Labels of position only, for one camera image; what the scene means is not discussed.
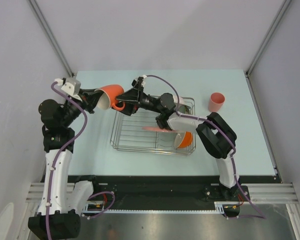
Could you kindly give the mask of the orange mug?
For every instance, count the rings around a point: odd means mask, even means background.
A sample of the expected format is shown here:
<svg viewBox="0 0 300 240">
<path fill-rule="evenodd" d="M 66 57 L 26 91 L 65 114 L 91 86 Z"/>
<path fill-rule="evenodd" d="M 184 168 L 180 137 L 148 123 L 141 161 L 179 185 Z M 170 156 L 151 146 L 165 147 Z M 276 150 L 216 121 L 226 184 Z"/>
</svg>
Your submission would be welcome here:
<svg viewBox="0 0 300 240">
<path fill-rule="evenodd" d="M 114 110 L 120 112 L 126 106 L 124 102 L 122 103 L 121 107 L 117 106 L 119 100 L 117 100 L 116 97 L 124 93 L 124 89 L 118 84 L 111 84 L 97 88 L 95 92 L 101 94 L 96 105 L 99 109 L 108 110 L 113 108 Z"/>
</svg>

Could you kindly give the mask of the pink beige leaf plate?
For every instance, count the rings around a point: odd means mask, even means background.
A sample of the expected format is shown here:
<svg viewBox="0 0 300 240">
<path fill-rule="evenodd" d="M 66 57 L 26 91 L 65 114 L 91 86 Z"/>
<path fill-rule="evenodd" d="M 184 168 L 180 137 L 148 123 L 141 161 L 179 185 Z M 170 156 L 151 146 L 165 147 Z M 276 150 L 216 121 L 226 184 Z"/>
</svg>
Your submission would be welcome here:
<svg viewBox="0 0 300 240">
<path fill-rule="evenodd" d="M 149 132 L 158 132 L 158 133 L 177 133 L 176 130 L 169 130 L 169 129 L 161 129 L 157 126 L 143 126 L 143 130 L 149 131 Z"/>
</svg>

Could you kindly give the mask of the white fluted plate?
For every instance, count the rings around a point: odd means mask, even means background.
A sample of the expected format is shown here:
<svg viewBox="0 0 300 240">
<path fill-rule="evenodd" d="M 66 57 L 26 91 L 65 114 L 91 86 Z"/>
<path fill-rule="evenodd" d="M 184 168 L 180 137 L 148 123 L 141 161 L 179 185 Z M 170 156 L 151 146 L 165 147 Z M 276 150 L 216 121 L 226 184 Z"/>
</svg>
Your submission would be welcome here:
<svg viewBox="0 0 300 240">
<path fill-rule="evenodd" d="M 187 103 L 185 102 L 185 100 L 182 97 L 177 97 L 176 95 L 173 95 L 173 101 L 175 104 L 179 104 L 179 105 L 186 105 Z"/>
</svg>

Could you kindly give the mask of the orange bowl white inside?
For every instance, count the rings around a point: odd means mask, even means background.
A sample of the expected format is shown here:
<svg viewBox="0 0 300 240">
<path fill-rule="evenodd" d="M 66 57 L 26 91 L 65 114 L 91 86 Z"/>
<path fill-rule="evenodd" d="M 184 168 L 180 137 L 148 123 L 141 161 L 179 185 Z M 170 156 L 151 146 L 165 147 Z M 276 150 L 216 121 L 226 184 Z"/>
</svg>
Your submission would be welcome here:
<svg viewBox="0 0 300 240">
<path fill-rule="evenodd" d="M 191 132 L 178 132 L 174 140 L 175 149 L 183 149 L 189 147 L 193 142 L 193 134 Z"/>
</svg>

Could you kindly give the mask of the pink plastic cup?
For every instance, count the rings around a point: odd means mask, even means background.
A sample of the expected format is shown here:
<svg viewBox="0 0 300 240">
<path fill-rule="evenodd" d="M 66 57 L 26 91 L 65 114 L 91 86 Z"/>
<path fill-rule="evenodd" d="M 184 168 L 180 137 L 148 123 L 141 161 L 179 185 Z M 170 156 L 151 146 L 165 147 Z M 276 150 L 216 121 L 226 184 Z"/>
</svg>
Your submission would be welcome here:
<svg viewBox="0 0 300 240">
<path fill-rule="evenodd" d="M 221 107 L 223 106 L 226 98 L 220 92 L 214 92 L 210 95 L 209 103 L 208 103 L 208 110 L 210 112 L 218 112 Z"/>
</svg>

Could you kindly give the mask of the green floral ceramic bowl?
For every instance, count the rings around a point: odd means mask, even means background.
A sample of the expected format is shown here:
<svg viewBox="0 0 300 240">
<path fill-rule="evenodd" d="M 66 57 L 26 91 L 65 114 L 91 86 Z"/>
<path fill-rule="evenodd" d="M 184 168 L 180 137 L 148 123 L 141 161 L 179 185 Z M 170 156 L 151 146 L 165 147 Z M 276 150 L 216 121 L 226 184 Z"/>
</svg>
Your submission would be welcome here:
<svg viewBox="0 0 300 240">
<path fill-rule="evenodd" d="M 183 104 L 178 106 L 178 112 L 181 113 L 181 114 L 186 114 L 186 115 L 189 115 L 191 113 L 188 106 L 183 105 Z"/>
</svg>

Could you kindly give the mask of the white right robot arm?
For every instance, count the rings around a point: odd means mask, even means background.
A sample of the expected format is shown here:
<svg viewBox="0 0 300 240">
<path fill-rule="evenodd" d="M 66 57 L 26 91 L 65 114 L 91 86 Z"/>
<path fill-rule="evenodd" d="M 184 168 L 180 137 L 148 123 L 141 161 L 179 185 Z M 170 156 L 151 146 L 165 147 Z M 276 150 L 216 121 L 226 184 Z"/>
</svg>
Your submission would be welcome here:
<svg viewBox="0 0 300 240">
<path fill-rule="evenodd" d="M 212 112 L 206 118 L 181 113 L 179 109 L 184 104 L 179 96 L 164 93 L 154 97 L 145 94 L 142 87 L 133 87 L 118 95 L 116 100 L 125 104 L 121 112 L 128 116 L 136 113 L 138 109 L 159 114 L 155 118 L 157 127 L 145 126 L 143 129 L 146 131 L 197 134 L 205 150 L 216 160 L 219 181 L 223 185 L 220 188 L 221 196 L 227 201 L 238 196 L 236 183 L 239 177 L 231 160 L 236 152 L 237 135 L 218 113 Z"/>
</svg>

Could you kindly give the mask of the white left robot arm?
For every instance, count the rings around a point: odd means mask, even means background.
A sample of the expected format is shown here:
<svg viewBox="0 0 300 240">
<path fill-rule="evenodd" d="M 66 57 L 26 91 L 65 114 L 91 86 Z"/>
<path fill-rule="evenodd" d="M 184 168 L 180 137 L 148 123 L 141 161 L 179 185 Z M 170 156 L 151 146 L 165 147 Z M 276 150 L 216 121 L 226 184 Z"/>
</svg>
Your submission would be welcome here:
<svg viewBox="0 0 300 240">
<path fill-rule="evenodd" d="M 46 99 L 38 107 L 46 168 L 41 202 L 37 215 L 28 219 L 28 228 L 40 240 L 78 237 L 86 201 L 97 199 L 101 193 L 92 175 L 80 177 L 72 193 L 67 193 L 69 166 L 79 136 L 70 125 L 80 114 L 84 115 L 83 124 L 87 124 L 87 114 L 94 113 L 102 92 L 85 89 L 78 95 L 80 99 L 66 97 L 63 104 Z"/>
</svg>

